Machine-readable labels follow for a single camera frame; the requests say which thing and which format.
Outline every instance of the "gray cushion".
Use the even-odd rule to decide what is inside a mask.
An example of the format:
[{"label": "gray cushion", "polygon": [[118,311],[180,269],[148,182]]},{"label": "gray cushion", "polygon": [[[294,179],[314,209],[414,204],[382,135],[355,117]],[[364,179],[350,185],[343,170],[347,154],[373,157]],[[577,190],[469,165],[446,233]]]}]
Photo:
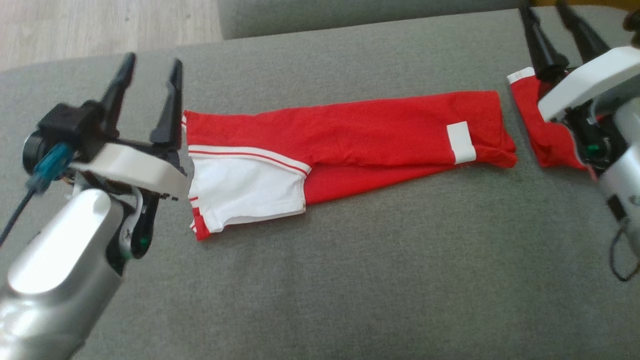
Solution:
[{"label": "gray cushion", "polygon": [[[611,45],[624,12],[579,11]],[[574,62],[555,11],[545,29]],[[388,22],[140,54],[120,130],[144,140],[177,56],[186,108],[257,113],[496,89],[518,146],[509,170],[465,167],[237,225],[197,243],[189,204],[161,204],[78,359],[621,359],[640,354],[640,282],[609,273],[616,224],[585,172],[540,169],[505,76],[529,66],[517,11]],[[1,195],[24,191],[22,139],[58,101],[99,97],[120,56],[0,74]],[[186,156],[184,164],[192,171]],[[35,199],[0,249],[0,273],[65,202]],[[622,258],[621,267],[631,266]]]},{"label": "gray cushion", "polygon": [[225,39],[517,7],[522,0],[218,0]]}]

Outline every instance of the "folded clothing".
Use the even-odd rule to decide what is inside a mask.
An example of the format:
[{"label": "folded clothing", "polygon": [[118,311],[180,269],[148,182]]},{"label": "folded clothing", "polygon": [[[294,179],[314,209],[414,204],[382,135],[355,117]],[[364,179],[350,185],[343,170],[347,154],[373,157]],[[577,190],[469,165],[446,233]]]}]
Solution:
[{"label": "folded clothing", "polygon": [[529,133],[531,148],[541,167],[568,166],[585,169],[576,153],[573,137],[562,124],[545,122],[538,110],[546,84],[536,78],[532,67],[507,77],[522,121]]},{"label": "folded clothing", "polygon": [[184,115],[199,240],[464,163],[516,163],[496,92]]}]

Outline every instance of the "red cloth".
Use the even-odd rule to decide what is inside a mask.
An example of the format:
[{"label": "red cloth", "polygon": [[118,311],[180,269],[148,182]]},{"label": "red cloth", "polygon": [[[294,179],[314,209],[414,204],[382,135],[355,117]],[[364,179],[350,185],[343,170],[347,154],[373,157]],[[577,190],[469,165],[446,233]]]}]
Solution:
[{"label": "red cloth", "polygon": [[545,86],[535,75],[511,84],[511,92],[524,121],[531,148],[541,167],[568,166],[585,169],[578,159],[569,129],[564,125],[545,122],[538,110],[538,100]]},{"label": "red cloth", "polygon": [[[474,161],[504,168],[516,163],[515,144],[504,129],[496,92],[350,102],[258,115],[185,111],[185,117],[190,153],[193,145],[251,147],[310,166],[304,182],[307,204],[455,168],[460,159],[450,139],[452,124],[466,122]],[[205,238],[209,232],[198,219],[197,207],[194,216],[196,235]]]}]

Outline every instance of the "striped trim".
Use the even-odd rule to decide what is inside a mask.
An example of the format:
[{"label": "striped trim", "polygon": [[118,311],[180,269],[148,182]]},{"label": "striped trim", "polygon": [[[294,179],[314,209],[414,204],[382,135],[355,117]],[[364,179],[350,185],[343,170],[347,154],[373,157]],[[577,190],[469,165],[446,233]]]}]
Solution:
[{"label": "striped trim", "polygon": [[447,134],[449,135],[451,150],[456,157],[456,164],[476,160],[476,148],[471,142],[469,125],[466,121],[447,125]]},{"label": "striped trim", "polygon": [[532,67],[527,67],[525,69],[522,69],[520,71],[516,71],[511,75],[507,76],[507,79],[509,80],[509,84],[513,84],[516,81],[520,80],[520,79],[524,79],[524,78],[528,78],[530,76],[534,76],[536,75],[536,72],[533,70]]},{"label": "striped trim", "polygon": [[304,176],[311,171],[311,167],[301,161],[257,147],[189,145],[189,155],[192,158],[245,158],[267,161],[286,170],[301,172]]}]

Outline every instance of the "black cable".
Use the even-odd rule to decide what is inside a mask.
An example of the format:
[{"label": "black cable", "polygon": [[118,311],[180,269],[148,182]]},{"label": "black cable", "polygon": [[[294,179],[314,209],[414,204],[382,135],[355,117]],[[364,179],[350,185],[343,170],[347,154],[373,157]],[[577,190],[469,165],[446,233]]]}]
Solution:
[{"label": "black cable", "polygon": [[2,235],[0,235],[0,246],[4,244],[4,241],[6,240],[7,236],[9,236],[11,229],[13,229],[13,226],[15,225],[15,222],[18,221],[20,214],[22,214],[22,211],[29,203],[29,200],[31,200],[31,198],[35,195],[35,193],[36,191],[34,189],[29,189],[29,191],[27,191],[27,195],[24,196],[24,198],[20,202],[20,205],[18,205],[18,208],[13,212],[13,215],[11,215],[9,222],[6,224],[4,230],[2,231]]},{"label": "black cable", "polygon": [[626,228],[625,226],[620,227],[620,230],[616,234],[616,237],[613,238],[613,240],[611,241],[611,246],[609,247],[609,268],[611,269],[611,272],[613,273],[613,275],[622,282],[627,282],[631,280],[633,276],[635,276],[638,273],[638,271],[640,271],[640,261],[636,265],[636,268],[627,276],[620,275],[620,273],[616,270],[616,265],[614,263],[614,258],[615,258],[614,253],[616,250],[616,244],[620,240],[620,236],[622,236],[622,233],[625,231],[625,228]]}]

